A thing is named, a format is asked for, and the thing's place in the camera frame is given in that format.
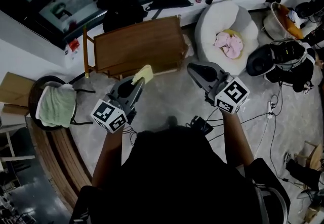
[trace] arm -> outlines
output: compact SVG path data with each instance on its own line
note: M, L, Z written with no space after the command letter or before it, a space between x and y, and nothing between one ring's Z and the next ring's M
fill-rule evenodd
M227 164L237 167L248 166L254 157L242 129L237 113L229 114L222 111L224 119L225 153Z
M107 133L92 177L92 186L102 188L109 177L122 165L123 127L115 133Z

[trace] wooden stool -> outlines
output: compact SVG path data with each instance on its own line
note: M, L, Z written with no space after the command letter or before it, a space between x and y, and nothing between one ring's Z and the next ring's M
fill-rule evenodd
M94 45L95 66L88 64L88 40ZM153 73L179 70L188 46L177 16L149 20L111 32L87 36L83 31L86 78L89 69L121 79L151 65Z
M309 144L314 147L313 151L310 153L309 156L304 156L300 154L295 154L296 157L304 158L306 159L305 167L308 167L310 169L314 169L318 171L321 168L321 158L323 154L323 146L322 144L315 145L311 142L305 141L306 144Z

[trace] black shirt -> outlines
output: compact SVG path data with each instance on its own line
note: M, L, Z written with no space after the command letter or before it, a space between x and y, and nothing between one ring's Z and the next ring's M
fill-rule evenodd
M93 224L261 223L253 183L224 163L202 133L182 126L138 133L104 191L91 189Z

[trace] chair leg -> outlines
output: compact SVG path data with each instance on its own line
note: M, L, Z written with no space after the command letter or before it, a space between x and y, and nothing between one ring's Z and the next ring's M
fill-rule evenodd
M299 155L299 154L295 154L295 157L300 157L300 158L304 158L304 159L309 159L309 157L304 156L304 155Z
M75 89L74 91L76 91L77 93L79 93L79 92L93 93L93 94L96 93L96 91L85 90L85 89Z
M311 145L311 146L313 146L313 147L317 147L317 145L315 145L315 144L313 144L313 143L311 143L311 142L309 142L309 141L305 141L305 143L307 143L307 144L309 144L309 145Z
M80 126L80 125L87 125L87 124L93 124L92 121L88 121L88 122L81 122L81 123L77 123L75 120L73 120L71 122L72 125L77 125L77 126Z

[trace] black bag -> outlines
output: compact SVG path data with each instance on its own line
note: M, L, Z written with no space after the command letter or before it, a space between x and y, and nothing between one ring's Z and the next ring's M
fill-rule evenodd
M103 20L104 32L143 22L147 16L140 4L132 4L129 0L98 0L97 7L107 10Z

